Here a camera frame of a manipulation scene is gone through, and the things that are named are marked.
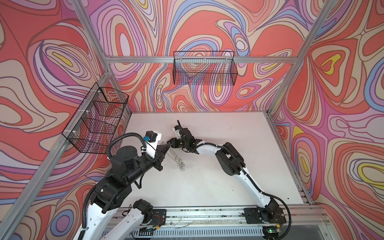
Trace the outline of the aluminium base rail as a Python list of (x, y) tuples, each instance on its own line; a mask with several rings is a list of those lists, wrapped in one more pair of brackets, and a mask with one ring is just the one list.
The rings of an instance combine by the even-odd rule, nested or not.
[(338, 240), (335, 227), (325, 211), (315, 206), (291, 206), (292, 224), (247, 224), (244, 208), (203, 207), (165, 208), (166, 223), (161, 227), (145, 226), (144, 214), (137, 208), (120, 208), (104, 229), (99, 240), (191, 240), (198, 238), (261, 240)]

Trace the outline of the bunch of small keys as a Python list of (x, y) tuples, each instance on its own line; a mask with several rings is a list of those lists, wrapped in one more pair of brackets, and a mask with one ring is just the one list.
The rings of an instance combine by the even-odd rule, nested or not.
[(181, 172), (185, 171), (186, 169), (185, 169), (185, 164), (184, 164), (183, 160), (177, 160), (177, 162), (178, 162), (179, 170)]

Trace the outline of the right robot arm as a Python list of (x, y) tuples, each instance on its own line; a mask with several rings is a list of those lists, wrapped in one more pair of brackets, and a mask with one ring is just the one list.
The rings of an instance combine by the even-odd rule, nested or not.
[(287, 204), (281, 198), (263, 191), (251, 176), (244, 158), (231, 143), (216, 145), (196, 139), (188, 128), (183, 128), (179, 121), (177, 123), (173, 128), (176, 136), (168, 141), (173, 149), (216, 157), (222, 170), (235, 177), (254, 198), (256, 207), (244, 209), (242, 213), (248, 224), (292, 224), (292, 215)]

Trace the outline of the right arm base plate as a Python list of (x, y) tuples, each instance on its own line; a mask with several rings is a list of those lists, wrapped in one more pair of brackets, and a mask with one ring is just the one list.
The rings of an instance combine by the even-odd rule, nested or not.
[(273, 214), (269, 214), (265, 209), (244, 208), (242, 216), (246, 218), (247, 224), (283, 225), (287, 223), (285, 214), (281, 208)]

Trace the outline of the perforated metal ring plate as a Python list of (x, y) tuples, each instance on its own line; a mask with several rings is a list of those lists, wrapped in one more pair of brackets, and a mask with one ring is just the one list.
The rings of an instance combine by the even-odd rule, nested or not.
[(181, 157), (179, 157), (176, 152), (172, 149), (172, 148), (169, 148), (168, 151), (167, 151), (167, 155), (172, 159), (174, 160), (177, 165), (180, 167), (184, 162), (183, 160), (181, 159)]

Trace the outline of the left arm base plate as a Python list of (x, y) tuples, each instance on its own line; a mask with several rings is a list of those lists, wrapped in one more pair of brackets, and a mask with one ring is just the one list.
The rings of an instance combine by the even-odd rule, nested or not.
[(154, 209), (147, 215), (147, 219), (144, 220), (143, 225), (154, 227), (161, 227), (166, 223), (167, 210), (166, 209)]

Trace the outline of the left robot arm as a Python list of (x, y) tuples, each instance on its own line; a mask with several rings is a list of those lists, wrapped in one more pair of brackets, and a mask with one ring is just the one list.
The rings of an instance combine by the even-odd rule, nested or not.
[[(112, 154), (112, 147), (119, 141), (135, 137), (139, 139), (141, 153), (137, 148), (125, 146)], [(142, 179), (146, 172), (155, 168), (163, 170), (162, 161), (170, 144), (161, 144), (162, 134), (158, 131), (147, 131), (145, 136), (137, 133), (126, 133), (112, 140), (106, 153), (111, 168), (87, 193), (82, 207), (82, 223), (78, 229), (76, 240), (98, 240), (104, 229), (121, 207), (126, 197), (132, 192), (132, 185), (142, 188)]]

